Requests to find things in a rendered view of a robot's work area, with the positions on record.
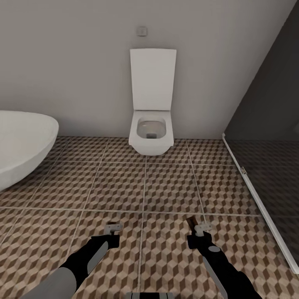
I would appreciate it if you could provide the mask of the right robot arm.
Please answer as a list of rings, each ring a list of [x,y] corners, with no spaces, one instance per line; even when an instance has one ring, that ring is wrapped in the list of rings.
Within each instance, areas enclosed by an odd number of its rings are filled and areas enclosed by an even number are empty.
[[[213,224],[195,225],[196,234],[187,236],[190,249],[198,249],[210,277],[224,299],[262,299],[255,291],[249,278],[228,263],[225,253],[211,241]]]

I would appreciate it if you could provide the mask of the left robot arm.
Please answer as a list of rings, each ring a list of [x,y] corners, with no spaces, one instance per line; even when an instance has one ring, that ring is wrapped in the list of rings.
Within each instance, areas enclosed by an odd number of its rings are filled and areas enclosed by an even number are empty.
[[[105,226],[104,235],[95,235],[78,252],[44,281],[18,299],[71,299],[83,281],[95,269],[110,248],[118,248],[120,235],[111,232],[123,231],[123,225]]]

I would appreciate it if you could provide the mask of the mousetrap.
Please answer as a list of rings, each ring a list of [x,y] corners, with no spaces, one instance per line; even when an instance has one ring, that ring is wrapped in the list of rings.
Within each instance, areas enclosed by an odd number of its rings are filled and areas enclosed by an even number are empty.
[[[186,220],[187,220],[187,222],[188,222],[188,225],[189,225],[189,227],[190,227],[192,233],[196,234],[196,231],[195,231],[194,227],[195,227],[195,225],[199,225],[199,224],[198,224],[198,222],[196,221],[195,217],[192,216],[192,217],[190,217],[190,218],[187,218]]]
[[[116,224],[116,222],[108,222],[108,225],[110,224]],[[114,235],[115,232],[111,232],[112,235]]]

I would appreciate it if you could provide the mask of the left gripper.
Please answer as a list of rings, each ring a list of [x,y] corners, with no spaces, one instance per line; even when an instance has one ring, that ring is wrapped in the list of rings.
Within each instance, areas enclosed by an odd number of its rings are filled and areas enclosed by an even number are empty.
[[[118,248],[119,247],[120,235],[106,235],[106,237],[110,241],[110,246],[109,246],[108,250],[110,248]]]

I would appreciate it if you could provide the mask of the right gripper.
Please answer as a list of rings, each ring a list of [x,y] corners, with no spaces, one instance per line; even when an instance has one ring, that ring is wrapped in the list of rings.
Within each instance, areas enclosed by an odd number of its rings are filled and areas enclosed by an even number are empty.
[[[209,243],[211,243],[211,234],[209,233],[204,233],[204,236],[202,237],[198,237],[196,236],[196,234],[192,234],[187,236],[187,240],[188,240],[188,245],[190,249],[198,249],[199,251],[199,246],[203,241],[208,241]]]

